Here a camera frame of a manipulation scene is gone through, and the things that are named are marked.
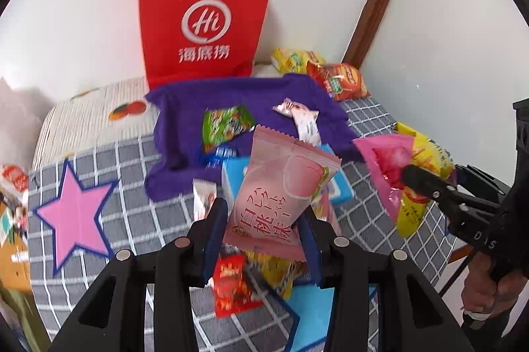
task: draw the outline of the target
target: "human hand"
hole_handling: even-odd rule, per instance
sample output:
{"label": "human hand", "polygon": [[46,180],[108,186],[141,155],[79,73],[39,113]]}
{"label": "human hand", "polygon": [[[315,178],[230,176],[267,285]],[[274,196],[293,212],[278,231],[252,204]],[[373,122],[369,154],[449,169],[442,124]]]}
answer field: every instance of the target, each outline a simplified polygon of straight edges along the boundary
{"label": "human hand", "polygon": [[495,316],[510,309],[527,283],[522,272],[514,270],[496,285],[489,275],[491,264],[490,257],[481,252],[470,261],[461,293],[464,307],[470,312],[483,313],[494,309],[492,316]]}

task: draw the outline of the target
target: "brand logo on package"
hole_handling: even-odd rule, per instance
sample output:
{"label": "brand logo on package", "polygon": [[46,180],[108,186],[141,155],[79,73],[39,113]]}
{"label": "brand logo on package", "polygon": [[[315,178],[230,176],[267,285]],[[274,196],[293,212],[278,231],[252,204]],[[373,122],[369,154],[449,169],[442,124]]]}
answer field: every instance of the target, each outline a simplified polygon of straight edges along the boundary
{"label": "brand logo on package", "polygon": [[186,39],[206,44],[220,39],[231,24],[231,12],[220,0],[200,0],[182,17],[182,33]]}

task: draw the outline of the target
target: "gray checkered cloth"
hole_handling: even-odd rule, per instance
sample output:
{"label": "gray checkered cloth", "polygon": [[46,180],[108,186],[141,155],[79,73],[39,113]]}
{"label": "gray checkered cloth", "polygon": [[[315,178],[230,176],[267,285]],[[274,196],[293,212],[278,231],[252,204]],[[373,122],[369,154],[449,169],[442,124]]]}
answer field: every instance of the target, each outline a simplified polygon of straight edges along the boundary
{"label": "gray checkered cloth", "polygon": [[[393,118],[373,98],[341,103],[349,125],[361,136],[391,133]],[[73,168],[84,186],[120,178],[100,216],[100,223],[114,252],[129,248],[135,254],[157,251],[189,230],[193,217],[193,195],[154,203],[145,195],[144,178],[160,156],[153,136],[120,141],[71,157]],[[436,205],[430,207],[418,232],[408,240],[397,233],[378,198],[363,163],[343,165],[355,197],[335,207],[343,235],[370,251],[388,254],[405,249],[435,284],[453,247],[454,238],[444,236],[444,217]],[[62,162],[30,173],[30,210],[57,196]],[[73,307],[108,262],[77,249],[53,276],[52,231],[37,217],[29,219],[31,284],[35,301],[51,338],[57,334]],[[264,301],[260,308],[217,319],[213,314],[211,289],[192,289],[191,303],[200,352],[279,352],[284,349],[293,317],[280,301],[248,273]],[[145,306],[145,350],[153,351],[154,288],[149,285]],[[377,301],[370,303],[369,343],[378,342]],[[322,350],[319,345],[314,350]]]}

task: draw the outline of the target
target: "shopping bag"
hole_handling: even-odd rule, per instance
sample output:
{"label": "shopping bag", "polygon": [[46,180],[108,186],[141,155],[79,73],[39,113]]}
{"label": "shopping bag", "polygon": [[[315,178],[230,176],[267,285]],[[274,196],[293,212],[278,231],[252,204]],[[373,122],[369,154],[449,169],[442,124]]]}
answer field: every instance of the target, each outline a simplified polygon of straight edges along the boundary
{"label": "shopping bag", "polygon": [[139,0],[150,89],[184,79],[249,76],[268,0]]}

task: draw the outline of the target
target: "purple cloth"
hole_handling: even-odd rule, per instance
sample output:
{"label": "purple cloth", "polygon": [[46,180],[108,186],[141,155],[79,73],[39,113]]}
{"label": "purple cloth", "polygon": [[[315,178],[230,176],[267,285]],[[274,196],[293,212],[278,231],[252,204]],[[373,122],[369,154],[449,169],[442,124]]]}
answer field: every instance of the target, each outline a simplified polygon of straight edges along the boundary
{"label": "purple cloth", "polygon": [[[297,138],[293,119],[272,110],[272,106],[281,104],[286,97],[319,111],[317,125],[322,143],[329,143],[337,155],[351,150],[354,146],[351,140],[358,136],[347,126],[347,114],[306,75],[230,77],[165,84],[146,95],[160,109],[154,144],[162,155],[162,160],[145,178],[147,195],[161,201],[190,192],[194,178],[220,183],[221,168],[205,168],[197,159],[206,109],[244,104],[257,124]],[[252,138],[253,133],[243,133],[226,144],[239,156],[248,156]]]}

